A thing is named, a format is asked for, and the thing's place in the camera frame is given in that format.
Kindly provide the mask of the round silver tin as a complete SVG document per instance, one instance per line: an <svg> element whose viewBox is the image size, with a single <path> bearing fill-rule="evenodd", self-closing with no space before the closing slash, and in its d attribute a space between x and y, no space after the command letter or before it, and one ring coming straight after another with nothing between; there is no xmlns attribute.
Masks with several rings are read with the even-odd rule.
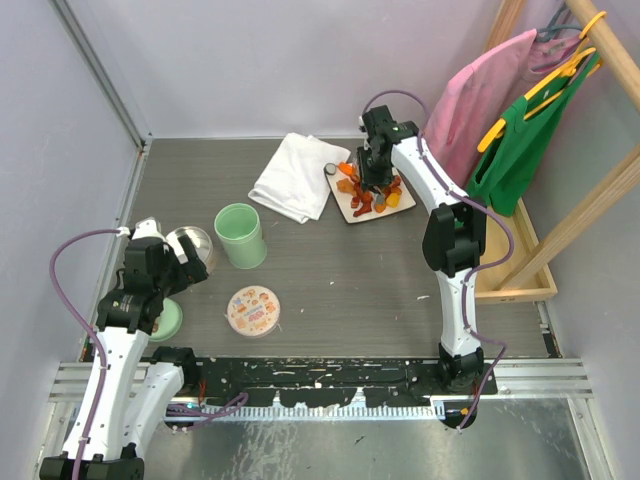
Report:
<svg viewBox="0 0 640 480"><path fill-rule="evenodd" d="M196 255L208 274L214 271L217 253L211 237L205 230L195 226L179 227L171 231L166 240L174 249L180 263L186 263Z"/></svg>

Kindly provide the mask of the tall green canister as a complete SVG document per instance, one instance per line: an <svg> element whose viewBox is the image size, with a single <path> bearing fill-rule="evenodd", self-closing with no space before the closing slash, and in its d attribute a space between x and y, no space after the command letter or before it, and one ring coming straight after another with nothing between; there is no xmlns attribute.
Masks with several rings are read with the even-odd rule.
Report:
<svg viewBox="0 0 640 480"><path fill-rule="evenodd" d="M258 212L245 203L222 208L214 219L214 231L231 264L238 269L253 269L267 256Z"/></svg>

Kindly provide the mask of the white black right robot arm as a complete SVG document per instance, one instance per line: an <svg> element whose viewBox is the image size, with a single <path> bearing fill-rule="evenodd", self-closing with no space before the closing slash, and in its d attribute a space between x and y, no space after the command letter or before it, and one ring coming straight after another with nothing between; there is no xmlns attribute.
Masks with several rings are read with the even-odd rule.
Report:
<svg viewBox="0 0 640 480"><path fill-rule="evenodd" d="M414 122L395 121L383 105L364 112L359 125L366 134L357 149L361 188L381 192L399 174L428 212L422 252L438 280L443 316L437 377L447 392L462 393L484 370L475 286L486 248L486 214L467 203L467 194L433 157Z"/></svg>

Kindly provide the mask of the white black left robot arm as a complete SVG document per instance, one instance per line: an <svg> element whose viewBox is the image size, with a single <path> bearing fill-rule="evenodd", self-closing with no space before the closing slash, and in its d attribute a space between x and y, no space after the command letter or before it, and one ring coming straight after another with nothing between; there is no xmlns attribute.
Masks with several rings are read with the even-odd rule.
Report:
<svg viewBox="0 0 640 480"><path fill-rule="evenodd" d="M144 456L156 427L175 395L188 396L200 384L192 349L161 347L137 394L131 392L138 364L164 301L206 280L209 272L194 241L159 231L119 229L129 243L116 286L99 302L90 325L49 274L65 307L91 338L94 360L80 410L62 451L43 459L42 479L141 479Z"/></svg>

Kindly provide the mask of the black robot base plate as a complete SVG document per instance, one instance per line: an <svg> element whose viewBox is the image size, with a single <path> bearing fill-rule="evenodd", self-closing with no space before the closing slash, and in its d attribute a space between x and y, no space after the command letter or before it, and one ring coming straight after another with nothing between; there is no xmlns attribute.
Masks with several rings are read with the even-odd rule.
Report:
<svg viewBox="0 0 640 480"><path fill-rule="evenodd" d="M482 380L445 385L437 363L421 358L200 357L196 365L179 394L211 406L240 393L249 407L345 407L358 395L368 408L428 406L433 396L472 396Z"/></svg>

